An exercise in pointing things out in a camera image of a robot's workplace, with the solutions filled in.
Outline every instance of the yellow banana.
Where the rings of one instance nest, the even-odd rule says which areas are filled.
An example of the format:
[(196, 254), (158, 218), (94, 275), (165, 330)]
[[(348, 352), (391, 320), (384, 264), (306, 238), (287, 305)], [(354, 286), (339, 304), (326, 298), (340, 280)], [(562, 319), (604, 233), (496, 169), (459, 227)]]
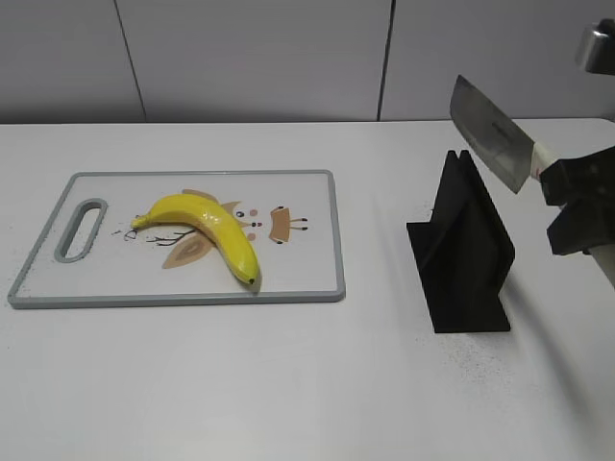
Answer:
[(257, 280), (258, 261), (252, 245), (232, 215), (216, 202), (192, 194), (169, 195), (132, 222), (136, 230), (153, 224), (188, 224), (198, 229), (215, 243), (239, 280), (250, 284)]

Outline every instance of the knife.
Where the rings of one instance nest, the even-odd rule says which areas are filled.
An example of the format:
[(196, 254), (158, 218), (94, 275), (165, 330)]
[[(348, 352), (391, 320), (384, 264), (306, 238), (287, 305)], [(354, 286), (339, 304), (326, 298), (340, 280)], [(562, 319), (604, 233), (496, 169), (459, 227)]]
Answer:
[[(461, 75), (450, 109), (453, 123), (467, 143), (515, 194), (529, 176), (540, 181), (540, 174), (557, 160)], [(615, 245), (594, 247), (589, 253), (615, 287)]]

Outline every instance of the white table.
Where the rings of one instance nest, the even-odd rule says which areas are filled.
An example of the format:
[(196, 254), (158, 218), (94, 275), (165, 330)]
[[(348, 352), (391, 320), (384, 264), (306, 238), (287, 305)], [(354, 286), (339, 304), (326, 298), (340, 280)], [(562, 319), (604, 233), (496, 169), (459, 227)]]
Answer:
[[(562, 156), (601, 120), (524, 121)], [(435, 335), (406, 235), (429, 218), (450, 122), (0, 127), (3, 298), (69, 176), (328, 168), (341, 303), (0, 309), (0, 459), (613, 459), (615, 291), (553, 256), (558, 210), (479, 170), (517, 257), (510, 333)]]

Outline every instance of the knife stand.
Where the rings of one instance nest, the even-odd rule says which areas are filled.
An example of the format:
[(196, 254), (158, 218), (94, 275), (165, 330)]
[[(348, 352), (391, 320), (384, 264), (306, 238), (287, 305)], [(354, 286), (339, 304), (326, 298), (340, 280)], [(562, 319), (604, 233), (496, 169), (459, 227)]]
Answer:
[(468, 151), (449, 151), (428, 223), (406, 223), (436, 333), (510, 331), (514, 247)]

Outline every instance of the knife blade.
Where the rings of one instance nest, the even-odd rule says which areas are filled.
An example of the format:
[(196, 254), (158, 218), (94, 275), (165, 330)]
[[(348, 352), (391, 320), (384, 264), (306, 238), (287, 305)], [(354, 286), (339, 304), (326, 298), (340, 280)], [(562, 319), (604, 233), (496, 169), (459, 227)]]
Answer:
[[(450, 110), (453, 123), (477, 156), (510, 190), (519, 192), (535, 169), (535, 151), (540, 154), (544, 149), (534, 149), (536, 143), (461, 75), (455, 83)], [(540, 171), (547, 166), (536, 165)]]

